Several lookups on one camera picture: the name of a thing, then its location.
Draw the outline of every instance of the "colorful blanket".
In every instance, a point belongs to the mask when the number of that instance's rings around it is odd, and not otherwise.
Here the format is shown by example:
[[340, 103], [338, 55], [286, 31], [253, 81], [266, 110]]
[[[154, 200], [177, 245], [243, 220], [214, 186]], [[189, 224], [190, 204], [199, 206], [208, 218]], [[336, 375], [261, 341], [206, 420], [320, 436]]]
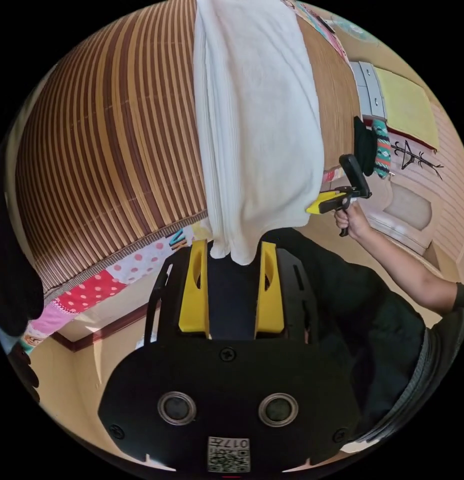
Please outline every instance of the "colorful blanket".
[[70, 291], [66, 291], [49, 303], [38, 319], [28, 324], [21, 340], [24, 350], [30, 352], [77, 315], [117, 295], [137, 280], [147, 275], [158, 274], [164, 260], [176, 250], [190, 246], [195, 240], [210, 240], [211, 237], [208, 219], [201, 220], [131, 253]]

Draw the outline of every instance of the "white towel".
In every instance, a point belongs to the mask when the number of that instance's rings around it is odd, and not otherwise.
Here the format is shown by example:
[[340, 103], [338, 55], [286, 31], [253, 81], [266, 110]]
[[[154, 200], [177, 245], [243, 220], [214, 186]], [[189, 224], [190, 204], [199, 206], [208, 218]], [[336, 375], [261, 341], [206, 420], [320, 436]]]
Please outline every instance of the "white towel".
[[248, 265], [261, 236], [307, 224], [324, 173], [319, 100], [280, 0], [197, 0], [193, 52], [211, 256]]

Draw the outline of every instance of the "dark green shirt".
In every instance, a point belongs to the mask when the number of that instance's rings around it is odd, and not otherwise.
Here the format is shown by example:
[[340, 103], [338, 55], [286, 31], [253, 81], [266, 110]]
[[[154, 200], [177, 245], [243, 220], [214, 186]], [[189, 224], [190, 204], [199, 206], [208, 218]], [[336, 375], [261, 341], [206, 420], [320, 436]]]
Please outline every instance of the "dark green shirt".
[[349, 263], [294, 229], [262, 240], [302, 261], [319, 313], [319, 343], [348, 373], [362, 420], [351, 441], [401, 428], [431, 396], [464, 339], [464, 285], [433, 328], [371, 268]]

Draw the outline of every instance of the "wooden trim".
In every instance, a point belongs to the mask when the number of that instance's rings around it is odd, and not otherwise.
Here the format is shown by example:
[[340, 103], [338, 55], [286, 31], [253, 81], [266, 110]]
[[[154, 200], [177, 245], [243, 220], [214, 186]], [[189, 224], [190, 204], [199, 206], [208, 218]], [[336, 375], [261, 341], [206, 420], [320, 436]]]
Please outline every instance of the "wooden trim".
[[[80, 338], [76, 341], [71, 341], [68, 338], [65, 338], [62, 334], [58, 331], [53, 333], [51, 337], [58, 343], [60, 343], [63, 347], [70, 350], [71, 352], [78, 352], [79, 350], [83, 350], [91, 345], [99, 342], [100, 340], [104, 340], [107, 337], [110, 337], [117, 332], [120, 332], [122, 329], [127, 328], [128, 326], [138, 322], [140, 319], [143, 319], [147, 315], [147, 307], [148, 303], [145, 305], [136, 308], [135, 310], [127, 313], [126, 315], [118, 318], [117, 320], [109, 323], [108, 325], [102, 327], [100, 330], [97, 330], [83, 338]], [[161, 307], [160, 302], [157, 304], [157, 309]]]

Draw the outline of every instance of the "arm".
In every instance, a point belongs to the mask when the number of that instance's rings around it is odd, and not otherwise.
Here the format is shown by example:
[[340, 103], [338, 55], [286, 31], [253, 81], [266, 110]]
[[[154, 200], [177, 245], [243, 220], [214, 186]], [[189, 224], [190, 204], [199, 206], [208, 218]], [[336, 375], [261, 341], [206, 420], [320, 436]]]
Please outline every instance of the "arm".
[[438, 278], [416, 258], [373, 230], [357, 202], [335, 213], [340, 228], [377, 260], [392, 280], [421, 307], [441, 316], [450, 313], [457, 297], [457, 284]]

